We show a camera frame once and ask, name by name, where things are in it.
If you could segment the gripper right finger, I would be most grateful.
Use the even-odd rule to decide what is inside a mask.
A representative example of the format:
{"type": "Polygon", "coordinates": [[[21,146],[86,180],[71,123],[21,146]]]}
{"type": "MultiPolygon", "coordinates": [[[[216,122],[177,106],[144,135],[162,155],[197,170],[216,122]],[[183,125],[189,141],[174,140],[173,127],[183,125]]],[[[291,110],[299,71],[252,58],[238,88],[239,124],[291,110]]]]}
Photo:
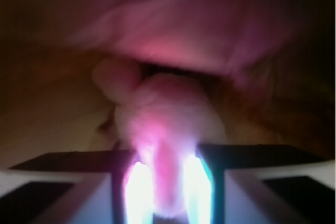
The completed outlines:
{"type": "Polygon", "coordinates": [[[335,161],[289,145],[201,144],[190,223],[335,223],[335,161]]]}

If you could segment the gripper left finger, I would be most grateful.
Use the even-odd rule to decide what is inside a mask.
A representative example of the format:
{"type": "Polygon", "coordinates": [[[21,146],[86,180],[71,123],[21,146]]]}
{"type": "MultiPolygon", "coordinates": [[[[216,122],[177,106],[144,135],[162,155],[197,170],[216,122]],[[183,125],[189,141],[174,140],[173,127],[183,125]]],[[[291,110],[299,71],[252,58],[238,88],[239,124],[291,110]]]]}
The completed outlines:
{"type": "Polygon", "coordinates": [[[47,153],[1,170],[1,223],[152,223],[132,151],[47,153]]]}

